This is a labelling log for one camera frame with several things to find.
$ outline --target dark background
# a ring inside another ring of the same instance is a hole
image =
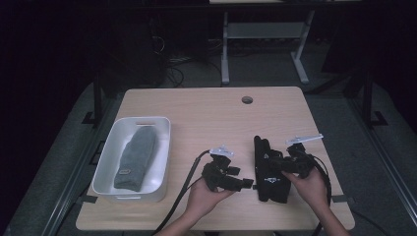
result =
[[[324,71],[364,68],[416,131],[417,3],[392,2],[343,14],[322,9],[309,40],[333,40]],[[73,104],[94,77],[101,77],[107,96],[128,88],[155,88],[163,78],[163,61],[152,53],[151,14],[85,10],[74,1],[3,0],[0,11],[3,232]],[[167,39],[204,59],[205,40],[221,35],[221,16],[166,14]],[[193,33],[195,41],[185,41],[181,32]]]

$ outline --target white tray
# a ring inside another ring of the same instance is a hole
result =
[[[120,157],[126,144],[143,125],[154,125],[157,142],[154,156],[149,160],[139,192],[115,189],[114,177],[119,169]],[[92,189],[112,202],[158,202],[166,192],[168,155],[171,139],[171,123],[165,117],[127,117],[117,120],[110,130],[92,178]]]

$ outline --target gray fabric item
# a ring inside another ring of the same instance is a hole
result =
[[[114,188],[136,192],[141,190],[155,142],[154,126],[139,128],[123,150],[119,170],[114,178]]]

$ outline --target floor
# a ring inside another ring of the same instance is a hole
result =
[[[302,62],[310,83],[299,82],[290,54],[297,41],[277,42],[273,49],[259,45],[251,53],[230,57],[229,87],[299,87],[308,91],[335,78],[321,73],[328,45],[310,42]],[[209,63],[187,62],[167,69],[170,76],[161,88],[220,87],[220,56],[213,54]],[[181,82],[180,73],[184,75]],[[361,96],[347,99],[342,95],[346,81],[320,94],[306,94],[316,124],[324,134],[328,155],[348,198],[356,226],[352,235],[417,235],[416,222],[404,204],[390,177],[390,159],[411,196],[417,196],[417,138],[395,110],[387,93],[374,85],[373,111],[380,111],[386,126],[369,130],[358,115]],[[150,235],[144,231],[81,231],[76,219],[83,195],[95,171],[102,146],[114,121],[123,92],[115,98],[103,98],[103,120],[97,127],[83,124],[93,111],[92,85],[80,96],[60,134],[33,180],[8,231],[4,235]],[[279,232],[281,235],[311,235],[312,232]]]

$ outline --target wooden table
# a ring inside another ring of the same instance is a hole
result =
[[[251,104],[242,97],[253,98]],[[165,116],[171,121],[171,151],[166,197],[158,203],[115,204],[98,197],[84,203],[77,220],[82,230],[153,230],[169,212],[195,158],[204,150],[226,145],[234,151],[232,166],[241,168],[239,179],[255,179],[254,136],[269,139],[271,148],[285,155],[286,140],[316,135],[316,124],[299,88],[161,88],[132,89],[125,94],[117,118]],[[327,166],[334,196],[343,195],[322,140],[304,143],[307,153]],[[201,176],[202,158],[194,179]],[[89,189],[89,195],[97,194]],[[186,206],[184,196],[171,220]],[[331,208],[351,229],[354,219],[346,202]],[[306,230],[318,223],[310,208],[291,187],[288,204],[262,203],[252,189],[242,189],[201,219],[194,230]]]

